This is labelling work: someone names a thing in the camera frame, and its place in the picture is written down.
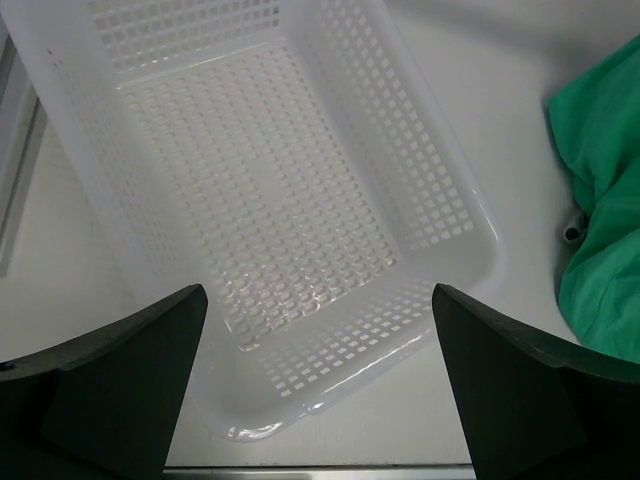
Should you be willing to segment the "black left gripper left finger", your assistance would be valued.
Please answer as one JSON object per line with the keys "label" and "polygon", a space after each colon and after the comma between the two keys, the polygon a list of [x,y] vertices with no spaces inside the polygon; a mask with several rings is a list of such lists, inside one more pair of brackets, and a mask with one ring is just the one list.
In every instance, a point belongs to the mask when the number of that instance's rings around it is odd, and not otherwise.
{"label": "black left gripper left finger", "polygon": [[207,307],[204,288],[187,286],[2,362],[2,478],[161,478]]}

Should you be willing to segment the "green tank top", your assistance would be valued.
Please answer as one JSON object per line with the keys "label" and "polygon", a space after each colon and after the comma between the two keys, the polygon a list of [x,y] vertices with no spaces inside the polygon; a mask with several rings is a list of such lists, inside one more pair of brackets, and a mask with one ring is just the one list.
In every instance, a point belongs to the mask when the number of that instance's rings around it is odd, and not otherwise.
{"label": "green tank top", "polygon": [[588,227],[557,303],[587,348],[639,360],[639,40],[557,91],[551,133]]}

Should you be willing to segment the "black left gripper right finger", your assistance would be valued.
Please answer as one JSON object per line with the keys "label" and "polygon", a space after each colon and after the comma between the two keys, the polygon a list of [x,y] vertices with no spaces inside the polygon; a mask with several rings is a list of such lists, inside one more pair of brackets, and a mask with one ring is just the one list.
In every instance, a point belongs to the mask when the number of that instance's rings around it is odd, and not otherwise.
{"label": "black left gripper right finger", "polygon": [[449,285],[435,287],[432,308],[477,478],[638,478],[638,364]]}

